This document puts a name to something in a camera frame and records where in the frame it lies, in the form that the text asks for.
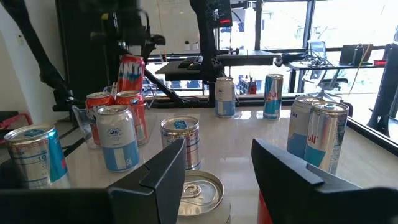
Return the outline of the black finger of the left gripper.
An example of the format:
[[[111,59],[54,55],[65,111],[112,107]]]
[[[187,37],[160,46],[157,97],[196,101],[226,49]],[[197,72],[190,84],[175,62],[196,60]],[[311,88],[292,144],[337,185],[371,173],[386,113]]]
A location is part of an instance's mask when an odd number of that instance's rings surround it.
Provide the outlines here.
[[[116,54],[118,55],[118,65],[120,65],[122,57],[125,55],[125,47],[122,43],[118,43],[116,47]]]
[[[141,56],[145,64],[147,64],[148,58],[154,49],[155,49],[154,43],[149,43],[141,46]]]

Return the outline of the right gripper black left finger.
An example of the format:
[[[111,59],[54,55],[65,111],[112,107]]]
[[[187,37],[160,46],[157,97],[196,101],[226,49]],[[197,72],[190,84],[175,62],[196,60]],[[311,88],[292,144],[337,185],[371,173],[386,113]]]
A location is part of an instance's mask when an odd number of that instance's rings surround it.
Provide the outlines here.
[[[178,139],[108,188],[114,223],[175,223],[185,178]]]

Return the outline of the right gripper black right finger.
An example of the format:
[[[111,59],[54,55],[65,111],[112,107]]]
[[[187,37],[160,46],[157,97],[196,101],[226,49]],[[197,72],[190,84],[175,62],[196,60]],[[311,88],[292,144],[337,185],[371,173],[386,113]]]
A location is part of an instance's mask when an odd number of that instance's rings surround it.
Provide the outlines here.
[[[262,139],[252,140],[251,159],[272,223],[353,223],[348,197],[359,186]]]

